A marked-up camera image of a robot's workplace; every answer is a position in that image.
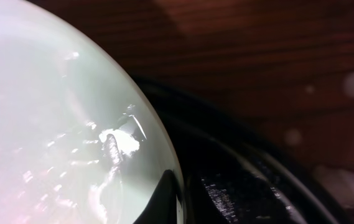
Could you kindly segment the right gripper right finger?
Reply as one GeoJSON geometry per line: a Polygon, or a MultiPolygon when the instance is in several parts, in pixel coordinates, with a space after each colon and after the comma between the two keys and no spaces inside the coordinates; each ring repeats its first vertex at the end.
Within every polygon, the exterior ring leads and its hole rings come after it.
{"type": "Polygon", "coordinates": [[[192,176],[192,208],[197,223],[307,223],[274,187],[264,180],[192,176]]]}

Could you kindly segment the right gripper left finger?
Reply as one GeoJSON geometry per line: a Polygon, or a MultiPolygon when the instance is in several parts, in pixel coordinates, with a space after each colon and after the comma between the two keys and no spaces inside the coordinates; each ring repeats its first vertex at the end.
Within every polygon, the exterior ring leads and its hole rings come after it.
{"type": "Polygon", "coordinates": [[[165,170],[148,204],[134,224],[176,224],[178,189],[174,173],[165,170]]]}

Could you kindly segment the light green plate top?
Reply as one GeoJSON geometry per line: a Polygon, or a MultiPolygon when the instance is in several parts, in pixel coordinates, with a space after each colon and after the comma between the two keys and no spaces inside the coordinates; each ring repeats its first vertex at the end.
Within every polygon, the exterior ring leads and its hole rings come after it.
{"type": "Polygon", "coordinates": [[[134,223],[174,147],[131,77],[27,1],[0,1],[0,224],[134,223]]]}

